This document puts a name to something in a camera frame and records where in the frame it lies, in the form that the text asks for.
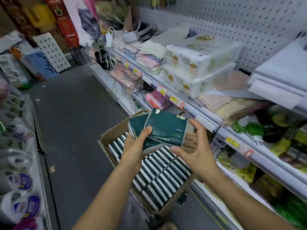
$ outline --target floor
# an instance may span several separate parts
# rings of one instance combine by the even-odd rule
[[[55,166],[50,178],[60,228],[71,229],[113,170],[97,140],[127,114],[105,90],[112,107],[102,101],[101,85],[86,65],[38,83],[27,93],[36,107],[47,166]],[[118,229],[147,229],[138,214],[127,205]],[[175,204],[169,215],[180,230],[220,229],[191,193],[185,206]]]

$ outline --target green tissue pack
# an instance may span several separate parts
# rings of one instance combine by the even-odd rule
[[[130,117],[128,120],[129,132],[132,134],[133,138],[136,139],[143,131],[145,122],[150,113],[143,113],[141,115]],[[159,148],[164,147],[165,144],[155,141],[150,138],[146,138],[143,146],[143,154],[148,154],[157,151]]]
[[[148,126],[153,128],[148,138],[169,146],[181,147],[186,133],[193,133],[193,127],[187,118],[156,108],[148,115],[144,127]]]

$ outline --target open cardboard box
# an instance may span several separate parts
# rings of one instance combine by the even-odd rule
[[[136,116],[144,112],[144,110],[137,112]],[[125,132],[128,131],[128,119],[122,121],[121,123],[117,124],[115,127],[109,129],[101,136],[101,139],[98,140],[98,143],[102,147],[103,151],[105,152],[106,156],[108,157],[111,164],[116,167],[118,162],[112,155],[112,153],[109,151],[108,145],[115,141],[117,138],[119,138],[121,135],[123,135]],[[161,210],[155,211],[149,202],[144,198],[144,196],[136,189],[136,187],[132,184],[131,191],[133,195],[137,198],[138,201],[140,201],[147,210],[154,214],[154,215],[160,215],[161,217],[164,217],[167,215],[167,213],[171,210],[173,204],[177,201],[177,199],[180,197],[180,195],[188,189],[188,185],[195,179],[196,175],[191,174],[190,177],[182,184],[182,186],[177,190],[177,192],[169,199],[169,201],[162,207]]]

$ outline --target cable on floor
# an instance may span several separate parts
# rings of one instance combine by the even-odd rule
[[[219,225],[219,227],[224,230],[224,228],[220,225],[220,223],[216,220],[216,218],[214,218],[211,213],[207,210],[207,208],[201,203],[201,201],[199,201],[198,197],[196,196],[196,194],[194,194],[194,192],[192,191],[192,189],[189,186],[189,190],[190,192],[194,195],[194,197],[197,199],[197,201],[200,203],[200,205],[206,210],[206,212],[214,219],[214,221],[217,223],[217,225]]]
[[[99,86],[99,87],[102,88],[102,98],[103,98],[103,99],[91,97],[90,95],[88,95],[88,93],[86,92],[86,89],[92,88],[92,87],[94,87],[94,86]],[[105,101],[111,108],[113,108],[114,110],[116,110],[118,113],[120,113],[122,116],[124,116],[124,117],[126,118],[125,115],[123,115],[120,111],[118,111],[116,108],[114,108],[111,104],[109,104],[109,103],[107,102],[107,100],[106,100],[105,97],[104,97],[104,91],[103,91],[103,90],[104,90],[104,87],[103,87],[102,85],[91,85],[91,86],[89,86],[89,87],[86,87],[86,88],[84,89],[84,92],[85,92],[85,94],[86,94],[86,97],[88,97],[88,98],[91,98],[91,99],[94,99],[94,100],[98,100],[98,101]]]

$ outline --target left hand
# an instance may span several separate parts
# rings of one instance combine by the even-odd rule
[[[152,127],[146,127],[137,139],[133,139],[133,136],[129,133],[126,137],[122,158],[118,165],[128,166],[134,175],[137,175],[142,166],[142,159],[145,157],[145,155],[142,155],[144,140],[151,132]]]

